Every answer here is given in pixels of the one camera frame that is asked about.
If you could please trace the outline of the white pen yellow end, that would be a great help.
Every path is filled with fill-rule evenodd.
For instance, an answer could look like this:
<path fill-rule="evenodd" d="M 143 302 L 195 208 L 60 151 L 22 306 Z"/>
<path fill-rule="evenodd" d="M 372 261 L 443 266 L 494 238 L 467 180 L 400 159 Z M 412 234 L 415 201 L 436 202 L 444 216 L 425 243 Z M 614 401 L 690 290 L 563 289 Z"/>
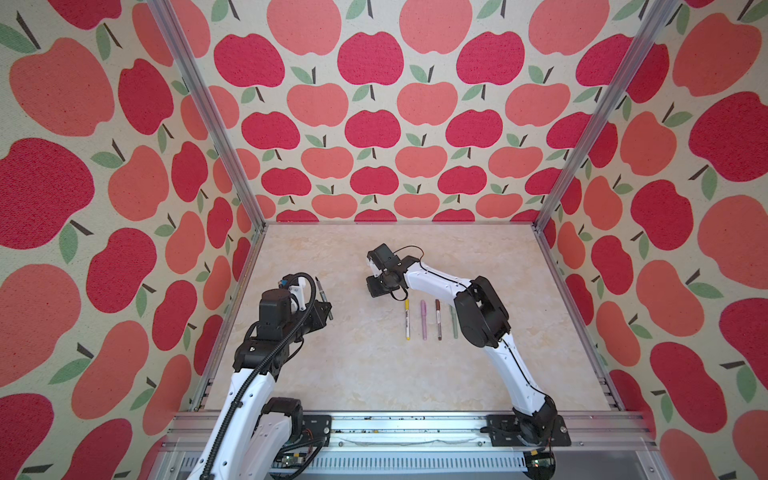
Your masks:
<path fill-rule="evenodd" d="M 407 341 L 410 341 L 411 339 L 411 310 L 410 310 L 410 300 L 405 299 L 404 300 L 404 319 L 405 319 L 405 338 Z"/>

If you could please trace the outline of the pink pen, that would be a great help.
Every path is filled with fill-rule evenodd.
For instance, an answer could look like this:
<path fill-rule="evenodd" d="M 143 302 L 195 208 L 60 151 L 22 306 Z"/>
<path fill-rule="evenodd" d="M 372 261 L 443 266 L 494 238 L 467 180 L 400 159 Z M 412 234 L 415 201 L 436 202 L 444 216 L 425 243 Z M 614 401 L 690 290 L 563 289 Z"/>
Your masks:
<path fill-rule="evenodd" d="M 421 336 L 423 341 L 428 340 L 429 327 L 428 327 L 428 306 L 427 301 L 420 300 L 420 322 L 421 322 Z"/>

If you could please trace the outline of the white pen brown end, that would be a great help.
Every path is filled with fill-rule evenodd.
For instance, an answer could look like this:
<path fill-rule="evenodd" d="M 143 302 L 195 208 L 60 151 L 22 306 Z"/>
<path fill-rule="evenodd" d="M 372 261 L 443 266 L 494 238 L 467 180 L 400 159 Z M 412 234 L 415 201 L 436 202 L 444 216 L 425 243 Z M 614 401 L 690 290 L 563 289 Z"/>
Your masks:
<path fill-rule="evenodd" d="M 436 328 L 437 328 L 437 339 L 438 341 L 442 341 L 443 339 L 442 316 L 441 316 L 441 302 L 439 299 L 435 300 L 435 322 L 436 322 Z"/>

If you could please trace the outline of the light green pen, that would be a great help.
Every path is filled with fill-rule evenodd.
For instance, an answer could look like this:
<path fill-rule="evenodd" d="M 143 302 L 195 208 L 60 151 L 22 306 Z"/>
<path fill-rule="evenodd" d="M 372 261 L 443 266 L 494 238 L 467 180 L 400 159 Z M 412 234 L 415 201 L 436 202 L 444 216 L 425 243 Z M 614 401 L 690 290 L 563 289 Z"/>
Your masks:
<path fill-rule="evenodd" d="M 458 315 L 453 306 L 449 306 L 449 312 L 451 316 L 451 324 L 452 324 L 452 335 L 454 339 L 458 339 L 459 337 L 459 322 L 458 322 Z"/>

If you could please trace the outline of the dark green pen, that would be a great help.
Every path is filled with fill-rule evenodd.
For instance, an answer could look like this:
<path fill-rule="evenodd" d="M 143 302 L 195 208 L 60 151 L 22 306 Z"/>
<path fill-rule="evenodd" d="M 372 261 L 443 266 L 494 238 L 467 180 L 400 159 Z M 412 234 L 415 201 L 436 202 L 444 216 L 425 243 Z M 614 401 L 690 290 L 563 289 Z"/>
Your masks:
<path fill-rule="evenodd" d="M 329 321 L 332 321 L 333 318 L 334 318 L 333 317 L 333 313 L 332 313 L 332 304 L 330 303 L 330 301 L 328 299 L 328 296 L 327 296 L 327 294 L 326 294 L 326 292 L 325 292 L 325 290 L 324 290 L 324 288 L 322 286 L 322 283 L 321 283 L 320 279 L 317 276 L 315 276 L 314 279 L 315 279 L 315 283 L 316 283 L 318 292 L 319 292 L 320 297 L 322 299 L 322 302 L 324 302 L 326 304 L 326 306 L 327 306 L 327 319 Z"/>

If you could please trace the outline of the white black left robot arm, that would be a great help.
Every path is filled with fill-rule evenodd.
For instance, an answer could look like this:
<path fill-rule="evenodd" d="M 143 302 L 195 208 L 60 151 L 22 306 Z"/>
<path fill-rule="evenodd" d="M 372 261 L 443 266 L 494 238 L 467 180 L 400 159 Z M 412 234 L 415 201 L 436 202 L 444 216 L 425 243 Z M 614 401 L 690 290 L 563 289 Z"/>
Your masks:
<path fill-rule="evenodd" d="M 305 299 L 286 280 L 262 294 L 258 321 L 238 346 L 234 373 L 210 438 L 191 479 L 295 479 L 329 443 L 331 417 L 308 416 L 299 399 L 275 397 L 294 343 L 324 328 L 332 304 L 315 281 Z"/>

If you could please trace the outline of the aluminium front rail base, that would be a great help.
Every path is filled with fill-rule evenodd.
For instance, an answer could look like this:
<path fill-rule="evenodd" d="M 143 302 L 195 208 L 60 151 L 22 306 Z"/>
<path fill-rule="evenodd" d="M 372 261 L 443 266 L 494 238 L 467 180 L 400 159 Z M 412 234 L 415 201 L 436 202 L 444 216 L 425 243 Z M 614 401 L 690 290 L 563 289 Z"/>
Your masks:
<path fill-rule="evenodd" d="M 669 479 L 639 413 L 565 411 L 558 479 Z M 522 479 L 525 449 L 495 446 L 484 412 L 333 412 L 305 479 Z"/>

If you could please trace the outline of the aluminium left rear corner post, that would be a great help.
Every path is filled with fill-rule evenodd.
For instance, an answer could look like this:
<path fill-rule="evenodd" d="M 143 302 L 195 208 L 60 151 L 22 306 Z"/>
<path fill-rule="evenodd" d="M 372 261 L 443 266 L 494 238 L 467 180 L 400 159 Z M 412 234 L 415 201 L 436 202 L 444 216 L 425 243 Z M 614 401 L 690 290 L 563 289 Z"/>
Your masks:
<path fill-rule="evenodd" d="M 223 118 L 216 102 L 209 91 L 208 85 L 201 76 L 196 58 L 184 35 L 184 30 L 176 16 L 172 3 L 170 1 L 154 0 L 149 1 L 148 5 L 159 31 L 177 63 L 181 76 L 209 133 L 209 137 L 222 159 L 230 180 L 233 182 L 234 190 L 244 205 L 245 211 L 252 221 L 256 232 L 264 234 L 266 230 L 264 216 L 250 188 L 249 180 L 236 148 L 233 146 L 224 127 Z"/>

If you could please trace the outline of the aluminium corner post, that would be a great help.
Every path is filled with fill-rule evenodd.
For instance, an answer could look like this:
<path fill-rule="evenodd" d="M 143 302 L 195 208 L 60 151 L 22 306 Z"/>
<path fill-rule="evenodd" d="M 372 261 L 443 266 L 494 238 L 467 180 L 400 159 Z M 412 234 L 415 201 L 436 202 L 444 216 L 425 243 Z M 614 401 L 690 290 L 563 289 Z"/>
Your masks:
<path fill-rule="evenodd" d="M 612 112 L 627 93 L 631 81 L 635 78 L 637 71 L 651 51 L 655 40 L 673 16 L 677 5 L 678 1 L 659 0 L 650 6 L 613 79 L 606 87 L 606 93 L 597 103 L 597 108 L 585 127 L 576 148 L 568 156 L 561 174 L 550 194 L 545 199 L 533 223 L 533 232 L 535 234 L 543 233 L 556 207 L 561 204 L 562 198 L 575 178 L 577 170 L 582 162 L 586 160 L 588 153 L 610 119 Z"/>
<path fill-rule="evenodd" d="M 236 148 L 233 146 L 224 127 L 223 118 L 216 102 L 209 91 L 208 85 L 201 76 L 196 58 L 184 35 L 184 30 L 176 16 L 172 3 L 170 1 L 154 0 L 149 1 L 148 5 L 159 31 L 177 63 L 181 76 L 209 133 L 209 137 L 222 159 L 230 180 L 233 182 L 234 190 L 244 205 L 245 211 L 252 221 L 256 232 L 264 234 L 266 230 L 264 216 L 250 188 L 249 180 Z"/>

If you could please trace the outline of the aluminium right rear corner post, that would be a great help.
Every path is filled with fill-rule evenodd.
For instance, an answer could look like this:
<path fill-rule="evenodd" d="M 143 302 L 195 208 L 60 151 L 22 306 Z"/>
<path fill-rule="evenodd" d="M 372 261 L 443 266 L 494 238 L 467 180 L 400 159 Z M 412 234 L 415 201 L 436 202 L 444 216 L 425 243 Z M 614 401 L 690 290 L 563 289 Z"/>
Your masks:
<path fill-rule="evenodd" d="M 651 51 L 655 40 L 673 16 L 677 5 L 678 1 L 659 0 L 650 6 L 613 79 L 606 87 L 606 93 L 597 103 L 597 108 L 585 127 L 576 148 L 568 156 L 561 174 L 550 194 L 545 199 L 533 223 L 533 232 L 535 234 L 543 233 L 556 207 L 561 204 L 562 198 L 575 178 L 577 170 L 582 162 L 586 160 L 588 153 L 610 119 L 612 112 L 627 93 L 631 81 L 635 78 L 637 71 Z"/>

